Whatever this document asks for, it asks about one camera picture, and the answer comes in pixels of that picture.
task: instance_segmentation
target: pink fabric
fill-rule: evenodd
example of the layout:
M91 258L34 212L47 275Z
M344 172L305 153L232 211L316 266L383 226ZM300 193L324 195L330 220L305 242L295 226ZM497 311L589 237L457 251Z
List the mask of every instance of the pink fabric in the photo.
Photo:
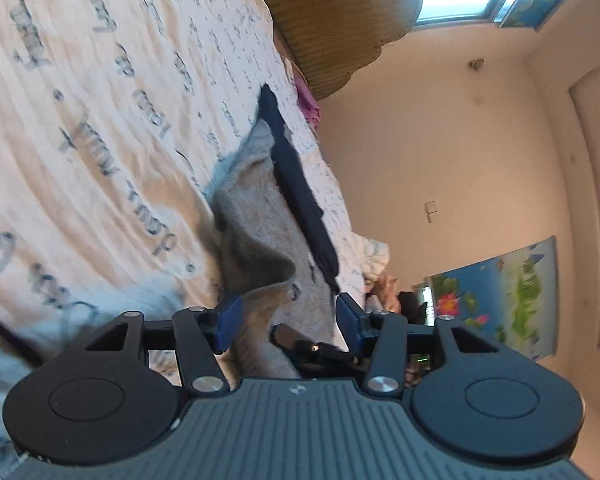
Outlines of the pink fabric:
M320 126L320 106L314 99L302 76L294 72L294 80L296 82L296 90L298 90L298 106L308 123L317 129Z

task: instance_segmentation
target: folded clothing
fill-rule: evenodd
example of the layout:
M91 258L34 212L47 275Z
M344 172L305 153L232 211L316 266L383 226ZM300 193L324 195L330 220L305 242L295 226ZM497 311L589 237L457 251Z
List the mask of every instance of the folded clothing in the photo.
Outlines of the folded clothing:
M222 232L225 290L243 296L244 319L234 340L241 373L296 378L291 362L270 343L270 327L286 323L312 340L332 342L334 302L276 185L273 143L269 126L259 121L216 192L213 208Z
M258 118L264 120L273 135L271 158L275 179L288 208L306 239L316 266L334 294L340 292L336 276L340 272L338 255L322 222L323 211L302 172L298 152L285 136L285 121L278 110L276 95L264 85L258 99Z

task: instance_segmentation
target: black cable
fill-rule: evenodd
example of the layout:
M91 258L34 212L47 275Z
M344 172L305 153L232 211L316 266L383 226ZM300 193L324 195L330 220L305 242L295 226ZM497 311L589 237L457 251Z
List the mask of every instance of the black cable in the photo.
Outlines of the black cable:
M21 338L1 321L0 337L33 368L38 368L45 362L40 352L31 343Z

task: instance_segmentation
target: white cloth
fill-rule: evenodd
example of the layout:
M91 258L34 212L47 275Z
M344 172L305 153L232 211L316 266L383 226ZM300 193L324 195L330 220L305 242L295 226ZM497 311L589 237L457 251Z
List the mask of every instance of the white cloth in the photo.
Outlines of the white cloth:
M263 0L0 0L0 320L53 352L124 310L214 306L206 199L264 82L362 304L342 194ZM0 351L0 403L25 373Z

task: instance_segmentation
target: black device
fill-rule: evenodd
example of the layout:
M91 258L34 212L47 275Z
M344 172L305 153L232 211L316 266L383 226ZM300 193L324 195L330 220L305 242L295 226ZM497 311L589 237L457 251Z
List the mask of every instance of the black device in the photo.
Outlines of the black device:
M570 462L579 393L460 320L409 325L341 294L349 351L277 325L301 379L244 378L213 354L242 301L145 322L125 312L17 384L3 419L22 454L10 480L584 479ZM147 367L175 349L183 386ZM433 370L405 387L411 354Z

